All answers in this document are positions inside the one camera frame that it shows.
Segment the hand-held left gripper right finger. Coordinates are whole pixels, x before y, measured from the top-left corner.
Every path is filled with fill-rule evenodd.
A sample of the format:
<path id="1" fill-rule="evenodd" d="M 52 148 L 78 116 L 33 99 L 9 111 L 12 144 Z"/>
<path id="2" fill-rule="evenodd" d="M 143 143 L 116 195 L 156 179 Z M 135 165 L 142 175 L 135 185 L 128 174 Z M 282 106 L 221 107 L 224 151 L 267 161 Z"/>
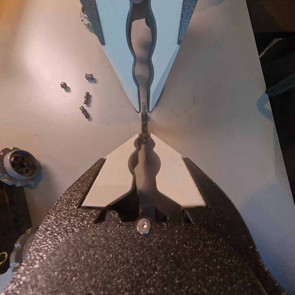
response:
<path id="1" fill-rule="evenodd" d="M 206 207 L 182 155 L 152 133 L 148 140 L 148 172 L 156 221 L 180 222 L 183 210 Z"/>

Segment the black short beam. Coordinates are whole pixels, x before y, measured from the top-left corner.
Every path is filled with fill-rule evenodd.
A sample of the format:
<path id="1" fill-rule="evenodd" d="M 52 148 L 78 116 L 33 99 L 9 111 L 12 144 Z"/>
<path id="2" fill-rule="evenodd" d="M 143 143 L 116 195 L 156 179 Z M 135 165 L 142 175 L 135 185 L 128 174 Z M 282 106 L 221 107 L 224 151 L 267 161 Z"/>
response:
<path id="1" fill-rule="evenodd" d="M 141 113 L 141 123 L 142 123 L 142 144 L 146 144 L 149 140 L 149 132 L 148 132 L 148 121 L 149 117 L 147 114 Z"/>

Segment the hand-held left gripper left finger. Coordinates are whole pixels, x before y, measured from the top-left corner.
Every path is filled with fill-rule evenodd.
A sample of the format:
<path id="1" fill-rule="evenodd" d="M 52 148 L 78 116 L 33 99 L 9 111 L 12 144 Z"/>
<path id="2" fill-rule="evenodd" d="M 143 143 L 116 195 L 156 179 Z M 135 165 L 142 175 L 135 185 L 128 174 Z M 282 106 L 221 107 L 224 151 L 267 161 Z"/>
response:
<path id="1" fill-rule="evenodd" d="M 87 189 L 82 208 L 101 209 L 98 222 L 108 211 L 116 211 L 121 221 L 135 221 L 139 215 L 139 196 L 135 167 L 141 149 L 142 134 L 138 133 L 104 158 L 104 163 Z"/>

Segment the yellow black toy brick vehicle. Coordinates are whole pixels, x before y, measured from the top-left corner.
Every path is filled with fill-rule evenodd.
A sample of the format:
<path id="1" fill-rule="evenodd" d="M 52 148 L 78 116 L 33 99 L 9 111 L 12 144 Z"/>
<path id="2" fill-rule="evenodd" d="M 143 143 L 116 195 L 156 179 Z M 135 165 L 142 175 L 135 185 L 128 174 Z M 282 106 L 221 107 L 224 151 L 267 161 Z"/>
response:
<path id="1" fill-rule="evenodd" d="M 9 268 L 10 254 L 17 239 L 31 227 L 24 188 L 0 182 L 0 274 Z"/>

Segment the grey desk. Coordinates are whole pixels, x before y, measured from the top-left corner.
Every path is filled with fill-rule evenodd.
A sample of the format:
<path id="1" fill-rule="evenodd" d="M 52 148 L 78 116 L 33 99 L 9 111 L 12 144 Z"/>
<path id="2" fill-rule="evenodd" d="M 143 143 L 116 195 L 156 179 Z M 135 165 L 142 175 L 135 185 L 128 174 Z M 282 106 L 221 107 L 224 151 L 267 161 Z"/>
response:
<path id="1" fill-rule="evenodd" d="M 1 1 L 1 149 L 25 149 L 42 165 L 41 182 L 25 190 L 34 225 L 99 158 L 141 129 L 80 11 L 79 1 Z M 199 1 L 149 128 L 227 194 L 270 270 L 274 250 L 265 246 L 278 222 L 267 214 L 278 213 L 272 189 L 286 185 L 276 176 L 283 160 L 275 156 L 273 119 L 257 106 L 264 91 L 246 1 Z"/>

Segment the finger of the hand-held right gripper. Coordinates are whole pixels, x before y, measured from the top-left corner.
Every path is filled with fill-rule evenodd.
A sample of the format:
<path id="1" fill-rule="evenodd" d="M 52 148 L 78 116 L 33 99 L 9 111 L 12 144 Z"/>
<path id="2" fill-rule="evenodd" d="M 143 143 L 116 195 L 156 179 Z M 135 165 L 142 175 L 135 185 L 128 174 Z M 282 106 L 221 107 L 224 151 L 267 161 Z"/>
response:
<path id="1" fill-rule="evenodd" d="M 98 0 L 98 16 L 104 37 L 104 51 L 134 106 L 141 111 L 139 84 L 135 77 L 136 56 L 131 44 L 133 1 Z"/>
<path id="2" fill-rule="evenodd" d="M 154 40 L 150 62 L 152 77 L 149 85 L 148 108 L 152 112 L 162 92 L 177 52 L 178 37 L 183 8 L 182 0 L 148 1 L 148 12 L 151 12 L 154 25 Z"/>

